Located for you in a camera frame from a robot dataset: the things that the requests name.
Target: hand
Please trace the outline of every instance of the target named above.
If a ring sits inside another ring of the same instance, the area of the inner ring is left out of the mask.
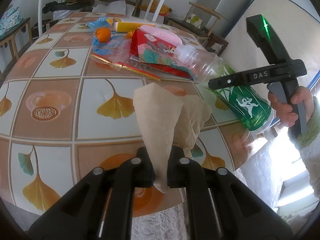
[[[271,102],[271,107],[276,110],[276,117],[280,119],[281,123],[284,126],[293,126],[295,121],[298,119],[298,115],[296,113],[292,113],[292,107],[289,104],[279,103],[276,96],[271,92],[269,92],[268,98]],[[300,86],[291,97],[291,103],[298,104],[302,101],[306,108],[306,119],[308,123],[315,110],[315,105],[313,103],[313,97],[310,90]]]

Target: clear plastic bottle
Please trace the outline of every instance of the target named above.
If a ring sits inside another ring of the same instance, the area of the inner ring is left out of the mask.
[[[218,90],[208,87],[210,79],[235,73],[223,58],[191,45],[179,45],[175,55],[188,67],[193,79],[219,97],[252,134],[260,134],[269,128],[274,111],[250,86]]]

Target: green light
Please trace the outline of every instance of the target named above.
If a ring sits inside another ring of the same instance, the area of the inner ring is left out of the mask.
[[[264,28],[266,30],[266,33],[267,33],[267,36],[268,36],[268,39],[270,39],[270,34],[269,34],[269,30],[268,30],[268,24],[266,22],[266,19],[262,16],[262,20],[263,20],[263,24],[264,24]]]

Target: bottle label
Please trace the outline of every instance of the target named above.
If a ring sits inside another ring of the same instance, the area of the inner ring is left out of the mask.
[[[217,74],[221,76],[233,73],[235,71],[225,63],[221,63],[217,71]],[[257,130],[264,125],[271,114],[271,107],[267,101],[262,99],[250,86],[207,89],[215,93],[249,131]]]

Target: red packet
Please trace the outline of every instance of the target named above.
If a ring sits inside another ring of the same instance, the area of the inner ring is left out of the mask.
[[[138,29],[133,33],[130,52],[139,56],[140,62],[157,70],[183,78],[191,78],[188,68],[175,57],[175,48],[172,44]]]

